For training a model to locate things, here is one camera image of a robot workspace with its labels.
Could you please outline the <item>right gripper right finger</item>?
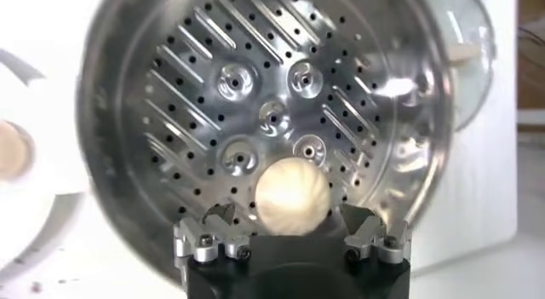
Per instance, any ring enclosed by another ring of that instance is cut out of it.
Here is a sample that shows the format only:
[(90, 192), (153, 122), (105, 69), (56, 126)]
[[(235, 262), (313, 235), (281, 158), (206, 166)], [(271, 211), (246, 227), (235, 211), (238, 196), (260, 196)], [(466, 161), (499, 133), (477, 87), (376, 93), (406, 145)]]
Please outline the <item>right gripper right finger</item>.
[(348, 232), (344, 238), (348, 262), (372, 256), (389, 265), (410, 261), (411, 232), (406, 220), (393, 220), (388, 225), (372, 210), (350, 204), (342, 204), (340, 213)]

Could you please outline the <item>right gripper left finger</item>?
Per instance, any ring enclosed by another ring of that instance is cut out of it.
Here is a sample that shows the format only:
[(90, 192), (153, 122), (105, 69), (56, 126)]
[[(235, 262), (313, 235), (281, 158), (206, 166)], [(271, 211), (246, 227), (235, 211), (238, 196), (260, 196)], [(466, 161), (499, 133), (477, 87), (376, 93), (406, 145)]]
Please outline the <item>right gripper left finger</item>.
[(174, 225), (173, 234), (178, 269), (191, 259), (210, 264), (220, 256), (238, 262), (251, 257), (250, 235), (237, 228), (233, 204), (217, 204), (201, 218), (184, 216)]

